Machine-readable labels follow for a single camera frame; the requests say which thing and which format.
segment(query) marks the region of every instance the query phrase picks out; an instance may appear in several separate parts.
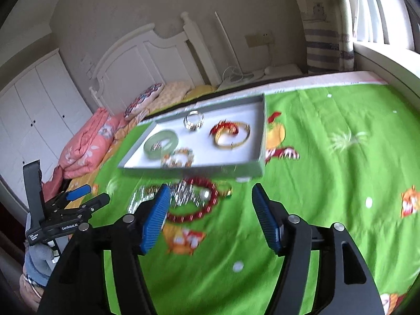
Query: white headboard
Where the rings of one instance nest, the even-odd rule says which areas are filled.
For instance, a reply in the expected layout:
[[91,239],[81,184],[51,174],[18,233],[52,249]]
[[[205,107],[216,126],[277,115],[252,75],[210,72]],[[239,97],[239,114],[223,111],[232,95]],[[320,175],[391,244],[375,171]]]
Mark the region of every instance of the white headboard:
[[128,33],[107,50],[92,77],[98,80],[99,89],[95,91],[90,87],[98,106],[116,114],[124,111],[154,83],[188,81],[193,86],[204,84],[187,40],[194,46],[210,83],[221,83],[197,24],[187,12],[183,12],[181,18],[184,31],[171,38],[159,37],[154,32],[155,24],[150,23]]

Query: white wardrobe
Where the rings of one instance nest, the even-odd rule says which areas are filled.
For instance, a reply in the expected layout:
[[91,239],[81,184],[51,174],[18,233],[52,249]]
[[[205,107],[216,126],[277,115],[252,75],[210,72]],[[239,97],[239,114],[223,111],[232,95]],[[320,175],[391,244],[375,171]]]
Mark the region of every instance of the white wardrobe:
[[49,181],[64,146],[91,116],[58,49],[0,91],[0,175],[26,207],[23,165],[40,160]]

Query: striped curtain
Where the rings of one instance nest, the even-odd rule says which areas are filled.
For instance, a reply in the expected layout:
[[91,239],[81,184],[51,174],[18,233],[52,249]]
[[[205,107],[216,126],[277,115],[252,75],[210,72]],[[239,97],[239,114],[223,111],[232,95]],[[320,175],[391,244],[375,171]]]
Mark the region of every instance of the striped curtain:
[[297,0],[309,73],[354,70],[349,0]]

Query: metal screw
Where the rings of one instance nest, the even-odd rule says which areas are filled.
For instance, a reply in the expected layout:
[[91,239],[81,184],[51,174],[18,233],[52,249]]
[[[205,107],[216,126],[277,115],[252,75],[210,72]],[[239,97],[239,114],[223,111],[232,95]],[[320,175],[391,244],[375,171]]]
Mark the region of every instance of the metal screw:
[[132,223],[134,221],[135,217],[133,214],[126,214],[125,216],[123,216],[123,222],[129,224]]
[[291,215],[289,215],[288,220],[289,220],[292,224],[297,224],[297,223],[299,223],[299,222],[300,222],[300,218],[299,218],[297,215],[295,215],[295,214],[291,214]]
[[86,231],[89,228],[89,223],[81,223],[78,228],[80,231]]
[[334,224],[334,228],[337,230],[337,231],[344,231],[344,229],[345,229],[345,227],[344,227],[344,225],[343,224],[341,224],[341,223],[335,223]]

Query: patterned pillow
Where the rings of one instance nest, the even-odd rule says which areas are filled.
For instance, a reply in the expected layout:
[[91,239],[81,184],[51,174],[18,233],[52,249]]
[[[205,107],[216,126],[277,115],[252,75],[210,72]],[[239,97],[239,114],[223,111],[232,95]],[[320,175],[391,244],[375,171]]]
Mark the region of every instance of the patterned pillow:
[[124,119],[126,121],[131,121],[134,117],[136,117],[140,112],[142,112],[142,110],[144,110],[144,108],[146,108],[151,102],[155,100],[164,86],[165,85],[163,83],[157,83],[153,84],[146,91],[144,91],[125,110]]

